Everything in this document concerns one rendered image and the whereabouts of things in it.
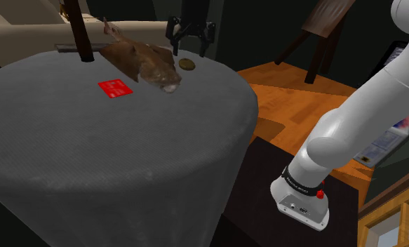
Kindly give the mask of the olive round fruit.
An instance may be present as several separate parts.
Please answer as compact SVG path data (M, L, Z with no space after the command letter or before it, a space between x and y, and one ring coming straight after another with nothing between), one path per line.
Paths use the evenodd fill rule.
M178 61L178 65L181 69L186 71L192 71L196 68L196 64L189 58L181 58Z

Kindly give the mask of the grey round upholstered ottoman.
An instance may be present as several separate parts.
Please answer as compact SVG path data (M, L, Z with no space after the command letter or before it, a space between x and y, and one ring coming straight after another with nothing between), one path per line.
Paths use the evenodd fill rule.
M174 93L101 55L39 53L0 69L0 204L50 247L209 247L257 122L226 65ZM109 98L98 83L133 93Z

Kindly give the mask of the dark box with printed panel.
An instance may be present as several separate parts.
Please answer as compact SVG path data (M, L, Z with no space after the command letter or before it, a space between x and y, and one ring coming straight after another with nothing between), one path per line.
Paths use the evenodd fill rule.
M407 41L393 41L385 54L370 73L368 79L378 73L384 66L398 57L408 44ZM409 140L409 116L395 123L376 140L360 151L354 160L373 168L394 153L404 142Z

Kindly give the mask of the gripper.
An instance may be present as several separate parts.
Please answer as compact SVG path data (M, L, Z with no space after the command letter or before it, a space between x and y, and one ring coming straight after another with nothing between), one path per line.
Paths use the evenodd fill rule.
M209 45L215 42L215 23L206 22L208 17L208 0L182 0L181 15L170 16L166 25L166 38L177 56L180 29L186 35L198 35L201 40L199 56L204 57Z

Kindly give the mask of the grey flat slab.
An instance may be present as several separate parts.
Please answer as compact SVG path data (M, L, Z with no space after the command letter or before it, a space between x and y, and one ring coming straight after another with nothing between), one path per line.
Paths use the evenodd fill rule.
M93 52L99 52L102 48L109 46L109 44L91 44ZM55 48L59 53L78 53L76 44L55 44Z

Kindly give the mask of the beige sofa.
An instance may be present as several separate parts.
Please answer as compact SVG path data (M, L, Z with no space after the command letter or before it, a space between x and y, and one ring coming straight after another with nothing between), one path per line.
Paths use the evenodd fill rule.
M104 24L90 15L86 0L77 0L91 43L105 44L113 38ZM0 67L37 53L54 51L56 44L75 44L70 22L59 13L59 0L0 0ZM127 38L169 48L166 21L111 21Z

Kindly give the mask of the brown fish figure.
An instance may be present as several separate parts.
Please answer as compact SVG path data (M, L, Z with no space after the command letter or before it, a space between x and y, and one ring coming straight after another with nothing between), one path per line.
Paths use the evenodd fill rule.
M115 42L101 48L101 56L135 82L144 79L165 93L178 89L182 77L176 71L171 50L129 39L113 23L106 19L103 23L103 32Z

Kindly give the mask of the red flat card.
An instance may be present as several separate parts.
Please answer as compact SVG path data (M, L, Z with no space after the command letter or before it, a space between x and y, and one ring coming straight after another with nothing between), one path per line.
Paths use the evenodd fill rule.
M117 98L133 93L127 85L120 79L103 81L98 86L107 94L109 98Z

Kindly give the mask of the dark brown upright post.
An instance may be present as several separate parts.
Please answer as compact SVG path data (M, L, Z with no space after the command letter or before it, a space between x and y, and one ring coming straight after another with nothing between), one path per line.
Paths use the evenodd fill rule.
M93 50L91 48L88 33L83 21L78 0L63 0L69 22L74 35L76 49L82 62L93 62Z

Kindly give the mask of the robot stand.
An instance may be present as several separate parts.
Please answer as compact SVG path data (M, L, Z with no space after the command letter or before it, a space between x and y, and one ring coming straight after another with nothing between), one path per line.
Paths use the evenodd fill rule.
M358 191L325 179L330 219L318 232L279 212L270 184L293 155L255 138L249 145L210 247L357 247Z

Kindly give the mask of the dark wooden easel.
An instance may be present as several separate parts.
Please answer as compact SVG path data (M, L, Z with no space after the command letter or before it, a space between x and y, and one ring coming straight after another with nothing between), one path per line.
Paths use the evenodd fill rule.
M304 82L313 84L318 72L327 74L335 55L347 13L355 1L319 0L305 20L300 35L275 59L274 63L280 65L311 34L315 34L319 41Z

